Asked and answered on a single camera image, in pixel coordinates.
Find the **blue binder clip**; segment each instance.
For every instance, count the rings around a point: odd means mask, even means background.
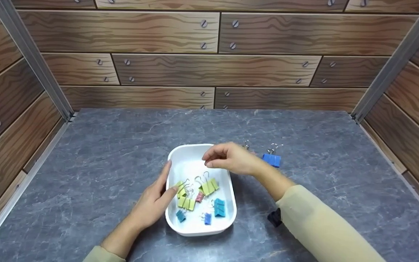
[[[218,198],[214,200],[214,216],[226,217],[226,204]]]
[[[179,211],[176,213],[176,216],[177,216],[177,219],[179,219],[179,222],[183,222],[183,221],[185,220],[185,215],[184,215],[184,213],[182,212],[182,210],[179,210]]]
[[[276,149],[279,147],[277,144],[272,143],[272,146],[276,146],[275,148],[268,149],[268,154],[263,154],[263,160],[274,167],[280,167],[281,166],[281,156],[276,156],[274,153],[276,152]]]

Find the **forearm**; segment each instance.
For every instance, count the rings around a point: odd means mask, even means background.
[[[142,229],[137,226],[136,220],[128,215],[122,222],[103,240],[101,247],[121,258],[127,256],[133,242]]]
[[[297,185],[277,202],[282,221],[319,262],[384,262],[339,214]]]
[[[258,166],[253,176],[264,186],[274,201],[281,199],[287,189],[295,185],[292,180],[264,161]]]

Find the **wooden plank wall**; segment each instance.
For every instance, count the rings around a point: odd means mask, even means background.
[[[0,212],[49,144],[60,119],[0,23]]]
[[[419,50],[365,117],[364,128],[419,194]]]
[[[75,110],[350,112],[419,15],[419,0],[13,3]]]

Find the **gray marble countertop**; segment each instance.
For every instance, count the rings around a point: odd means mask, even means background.
[[[270,143],[281,170],[351,223],[387,262],[419,262],[419,202],[344,112],[82,110],[0,228],[0,261],[81,261],[182,144]],[[266,219],[276,209],[251,177],[232,175],[238,215],[221,234],[182,237],[162,218],[128,261],[310,262]]]

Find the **dark blue binder clip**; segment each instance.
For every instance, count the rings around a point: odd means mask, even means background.
[[[268,149],[268,154],[263,154],[263,160],[266,161],[268,164],[274,167],[280,167],[281,166],[281,156],[276,156],[274,153],[276,152],[276,149],[279,147],[277,144],[272,143],[272,146],[276,146],[275,148]]]

